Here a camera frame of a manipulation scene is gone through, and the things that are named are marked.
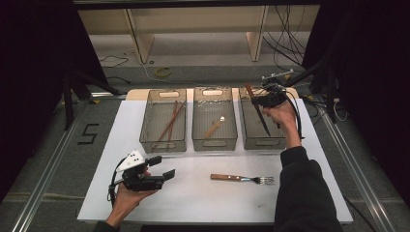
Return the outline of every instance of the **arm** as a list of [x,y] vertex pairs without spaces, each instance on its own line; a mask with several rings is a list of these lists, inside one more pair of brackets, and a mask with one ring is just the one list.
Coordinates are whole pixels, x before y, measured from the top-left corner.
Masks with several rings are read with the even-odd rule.
[[286,101],[263,112],[280,124],[286,137],[286,150],[280,154],[283,169],[275,231],[342,231],[320,165],[308,160],[302,147],[292,106]]
[[[144,173],[146,176],[150,176],[149,172]],[[150,196],[157,192],[156,190],[150,191],[132,191],[128,190],[123,183],[118,186],[117,197],[115,199],[114,207],[111,214],[108,216],[105,222],[97,222],[94,232],[114,232],[117,231],[121,222],[132,212],[132,210],[139,205],[145,197]]]

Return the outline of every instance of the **person's hand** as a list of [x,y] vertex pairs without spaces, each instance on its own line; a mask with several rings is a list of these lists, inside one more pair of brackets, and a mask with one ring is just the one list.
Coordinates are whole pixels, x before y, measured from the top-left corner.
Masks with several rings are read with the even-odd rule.
[[[145,176],[151,176],[151,174],[145,170]],[[139,205],[145,197],[150,196],[157,192],[157,190],[149,191],[133,191],[128,190],[123,183],[118,185],[117,196],[115,199],[114,207],[111,214],[106,219],[106,223],[114,228],[118,228],[124,218]]]
[[275,123],[280,124],[280,128],[283,129],[286,137],[286,147],[288,149],[302,145],[296,127],[295,111],[289,101],[285,101],[276,107],[264,107],[263,113],[271,117]]
[[296,125],[295,111],[289,101],[284,101],[276,107],[264,107],[263,113],[267,114],[275,123],[278,123],[281,126]]

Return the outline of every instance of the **floor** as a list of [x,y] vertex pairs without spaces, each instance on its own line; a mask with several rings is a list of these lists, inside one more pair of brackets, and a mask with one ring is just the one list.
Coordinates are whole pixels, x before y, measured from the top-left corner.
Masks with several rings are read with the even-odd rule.
[[[129,36],[91,36],[91,41],[101,60],[105,75],[109,77],[111,86],[128,91],[133,88],[161,88],[162,86],[195,86],[230,83],[233,87],[244,81],[260,83],[263,75],[284,72],[280,67],[292,67],[295,72],[302,71],[295,62],[278,56],[273,51],[273,38],[278,40],[280,33],[264,34],[266,41],[262,44],[258,62],[250,60],[249,49],[244,33],[216,33],[216,34],[166,34],[156,35],[147,64],[138,64],[134,47]],[[308,41],[307,32],[297,35],[301,44]],[[284,46],[289,41],[281,41]],[[302,60],[301,55],[286,51],[292,59]],[[172,75],[156,77],[154,70],[158,67],[170,67]],[[298,83],[295,88],[300,96],[310,97],[308,84],[311,78]],[[104,92],[95,86],[89,86],[93,93]],[[15,181],[8,196],[0,205],[0,231],[13,231],[18,225],[21,212],[27,207],[30,196],[45,183],[45,193],[40,196],[39,205],[32,206],[31,217],[26,220],[26,231],[91,231],[93,224],[86,224],[76,220],[88,186],[98,165],[104,144],[108,138],[112,123],[115,119],[121,98],[95,97],[95,101],[76,102],[74,111],[77,113],[78,126],[70,131],[64,131],[64,105],[59,104],[49,123],[42,142],[36,149],[36,155],[29,159]],[[311,114],[323,150],[327,156],[332,171],[335,174],[340,190],[347,199],[358,209],[349,206],[354,222],[344,225],[344,231],[372,231],[370,226],[360,217],[361,212],[369,220],[376,231],[410,231],[409,208],[402,201],[389,179],[381,170],[368,149],[366,142],[357,131],[349,117],[344,119],[346,112],[338,111],[337,129],[339,136],[345,140],[350,155],[344,155],[340,145],[336,143],[335,135],[331,132],[335,125],[326,123],[327,115],[314,103],[307,102],[307,109]],[[79,145],[89,141],[84,137],[84,127],[89,126],[88,132],[97,133],[96,139],[90,146]],[[68,137],[69,142],[64,149],[57,150],[61,145],[61,138]],[[50,170],[50,161],[61,152],[61,158],[56,160]],[[351,156],[359,165],[360,172],[366,177],[370,186],[370,193],[376,196],[380,203],[382,214],[375,215],[372,203],[364,193],[368,191],[358,185],[358,180],[346,164],[346,156]],[[139,225],[124,223],[122,231],[138,231]]]

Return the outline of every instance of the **black sleeve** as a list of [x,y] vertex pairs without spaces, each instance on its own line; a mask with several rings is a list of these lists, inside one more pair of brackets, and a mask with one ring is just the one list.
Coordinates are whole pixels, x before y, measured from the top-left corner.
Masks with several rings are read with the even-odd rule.
[[280,159],[275,231],[342,231],[319,163],[308,160],[304,147],[287,149]]
[[93,232],[117,232],[117,230],[103,221],[98,221]]

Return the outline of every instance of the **white tabletop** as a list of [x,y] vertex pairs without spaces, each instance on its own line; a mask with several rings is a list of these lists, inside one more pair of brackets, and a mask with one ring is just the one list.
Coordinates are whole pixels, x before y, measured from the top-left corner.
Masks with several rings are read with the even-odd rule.
[[[249,151],[243,147],[238,102],[234,101],[238,129],[235,151],[195,152],[191,141],[192,100],[187,104],[187,151],[149,154],[139,143],[146,101],[123,101],[102,152],[94,179],[88,189],[78,219],[87,222],[106,220],[111,203],[107,188],[118,162],[132,150],[144,158],[162,156],[162,163],[150,167],[153,176],[176,169],[175,177],[154,195],[145,198],[126,220],[141,224],[272,224],[281,171],[280,150]],[[303,101],[297,100],[302,118],[303,146],[312,160],[322,167],[337,208],[340,223],[353,218],[343,200]],[[275,176],[273,186],[255,183],[212,181],[211,173],[241,176]]]

